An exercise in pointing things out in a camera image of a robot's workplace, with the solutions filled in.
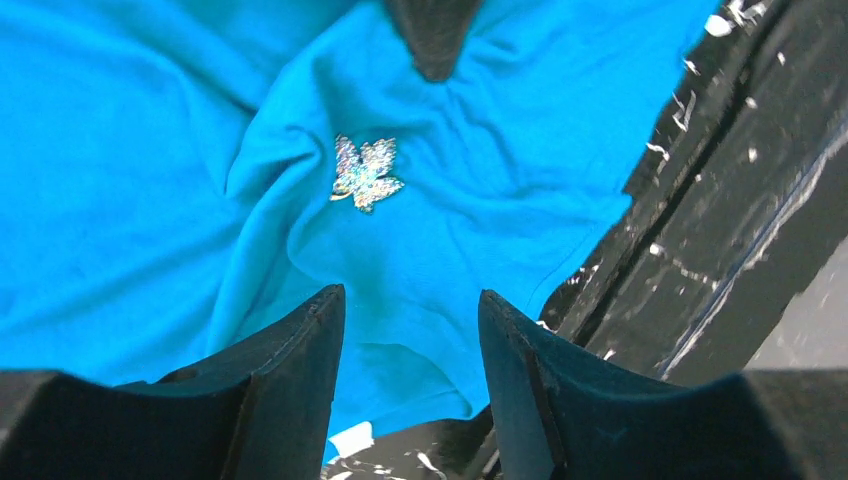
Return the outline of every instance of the blue fabric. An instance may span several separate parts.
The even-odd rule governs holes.
[[[153,381],[342,283],[330,434],[477,414],[480,290],[538,316],[619,220],[716,7],[486,0],[434,85],[376,0],[6,1],[0,366]],[[373,215],[337,134],[397,139]]]

